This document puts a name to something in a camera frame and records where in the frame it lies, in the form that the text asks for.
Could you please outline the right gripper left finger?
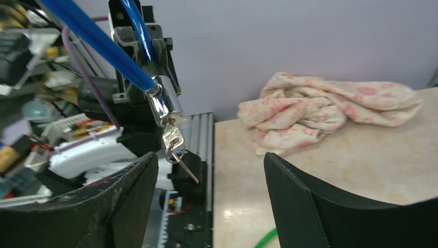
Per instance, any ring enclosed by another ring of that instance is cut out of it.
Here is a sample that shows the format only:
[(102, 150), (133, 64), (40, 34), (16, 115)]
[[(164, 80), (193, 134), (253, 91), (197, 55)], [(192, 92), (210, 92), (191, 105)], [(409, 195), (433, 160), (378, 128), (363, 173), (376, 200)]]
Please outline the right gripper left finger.
[(1, 209), (1, 247), (141, 247), (158, 177), (150, 152), (46, 203)]

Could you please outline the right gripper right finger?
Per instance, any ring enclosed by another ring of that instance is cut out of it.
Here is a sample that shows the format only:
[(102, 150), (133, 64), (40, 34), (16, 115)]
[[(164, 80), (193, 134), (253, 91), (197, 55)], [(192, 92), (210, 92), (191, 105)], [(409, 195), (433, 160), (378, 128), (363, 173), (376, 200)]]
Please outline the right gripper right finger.
[(281, 247), (437, 247), (437, 199), (396, 205), (362, 197), (275, 153), (263, 160)]

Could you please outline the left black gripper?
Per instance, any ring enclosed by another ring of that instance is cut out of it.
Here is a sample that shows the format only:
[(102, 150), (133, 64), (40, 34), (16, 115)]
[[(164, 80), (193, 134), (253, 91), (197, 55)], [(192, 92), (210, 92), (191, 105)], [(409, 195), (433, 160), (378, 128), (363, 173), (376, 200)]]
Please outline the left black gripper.
[(110, 38), (119, 47), (118, 80), (153, 95), (168, 90), (177, 96), (181, 88), (171, 51), (173, 40), (164, 37), (152, 6), (139, 1), (108, 1)]

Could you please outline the green cable lock loop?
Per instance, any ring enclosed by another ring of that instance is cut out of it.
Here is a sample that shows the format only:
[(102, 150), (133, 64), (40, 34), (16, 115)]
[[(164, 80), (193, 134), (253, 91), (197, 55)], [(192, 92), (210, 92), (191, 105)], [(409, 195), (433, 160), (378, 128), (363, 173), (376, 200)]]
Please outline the green cable lock loop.
[(255, 248), (265, 248), (276, 237), (277, 229), (273, 228), (258, 241), (258, 243), (255, 245)]

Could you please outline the blue cable lock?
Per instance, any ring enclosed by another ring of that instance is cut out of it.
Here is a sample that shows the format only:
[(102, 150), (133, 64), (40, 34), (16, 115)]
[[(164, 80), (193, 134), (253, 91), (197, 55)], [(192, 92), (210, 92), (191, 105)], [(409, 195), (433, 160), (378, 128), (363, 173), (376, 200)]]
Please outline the blue cable lock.
[(42, 4), (145, 92), (158, 126), (177, 125), (183, 120), (183, 109), (168, 76), (158, 72), (148, 75), (74, 1), (42, 1)]

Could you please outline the blue cable lock keys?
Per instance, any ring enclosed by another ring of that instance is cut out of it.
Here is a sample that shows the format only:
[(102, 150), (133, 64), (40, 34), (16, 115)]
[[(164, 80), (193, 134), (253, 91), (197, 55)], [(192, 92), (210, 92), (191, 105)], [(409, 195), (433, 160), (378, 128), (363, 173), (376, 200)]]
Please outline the blue cable lock keys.
[(165, 132), (162, 135), (165, 146), (165, 159), (172, 164), (179, 164), (182, 169), (195, 181), (199, 183), (198, 178), (182, 161), (186, 152), (185, 139), (179, 126), (166, 125)]

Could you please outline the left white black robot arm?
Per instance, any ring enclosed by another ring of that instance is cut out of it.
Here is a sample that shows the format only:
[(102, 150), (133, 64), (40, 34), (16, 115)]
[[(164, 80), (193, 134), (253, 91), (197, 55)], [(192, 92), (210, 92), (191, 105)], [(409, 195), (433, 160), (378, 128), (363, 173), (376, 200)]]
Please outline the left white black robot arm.
[[(63, 143), (50, 156), (50, 169), (64, 178), (90, 175), (101, 165), (140, 157), (162, 148), (162, 136), (183, 120), (181, 93), (171, 50), (155, 24), (151, 6), (109, 1), (108, 36), (73, 1), (45, 1), (64, 21), (62, 41), (82, 75), (77, 100), (89, 119), (109, 122), (77, 141)], [(86, 41), (116, 70), (117, 77), (92, 77), (76, 57), (70, 34)]]

